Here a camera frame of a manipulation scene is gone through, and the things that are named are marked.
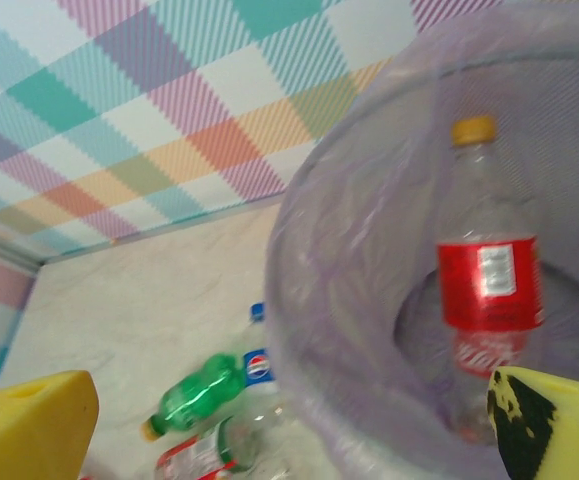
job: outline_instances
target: green plastic bottle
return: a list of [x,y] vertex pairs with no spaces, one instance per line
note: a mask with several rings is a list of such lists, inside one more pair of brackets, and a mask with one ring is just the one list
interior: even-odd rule
[[153,441],[170,430],[191,430],[244,388],[244,373],[236,357],[218,353],[162,396],[158,411],[142,425],[143,436]]

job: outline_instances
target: yellow bottle cap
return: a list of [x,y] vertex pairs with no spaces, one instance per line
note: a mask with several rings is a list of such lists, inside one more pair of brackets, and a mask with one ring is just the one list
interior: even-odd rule
[[162,436],[158,432],[154,431],[149,420],[140,425],[140,433],[142,433],[142,438],[148,442],[155,442]]
[[496,139],[496,119],[491,115],[469,117],[453,124],[451,136],[454,147],[476,143],[491,143]]

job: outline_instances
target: mesh basket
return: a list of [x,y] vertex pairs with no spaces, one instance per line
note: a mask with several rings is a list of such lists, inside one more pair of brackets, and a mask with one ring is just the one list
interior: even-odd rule
[[447,21],[315,148],[270,241],[274,369],[346,478],[507,478],[494,447],[446,426],[435,276],[450,127],[483,113],[498,119],[498,155],[538,229],[544,369],[579,380],[579,4]]

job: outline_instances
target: pepsi logo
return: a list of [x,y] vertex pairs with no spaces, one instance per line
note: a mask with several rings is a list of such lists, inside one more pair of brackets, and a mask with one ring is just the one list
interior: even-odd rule
[[269,373],[269,360],[265,355],[254,355],[247,363],[247,376],[257,380]]

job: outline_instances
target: yellow foam block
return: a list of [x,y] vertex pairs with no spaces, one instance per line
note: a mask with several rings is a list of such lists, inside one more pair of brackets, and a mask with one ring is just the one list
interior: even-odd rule
[[501,367],[487,407],[512,480],[579,479],[579,382]]
[[0,390],[0,480],[75,480],[98,419],[88,372]]

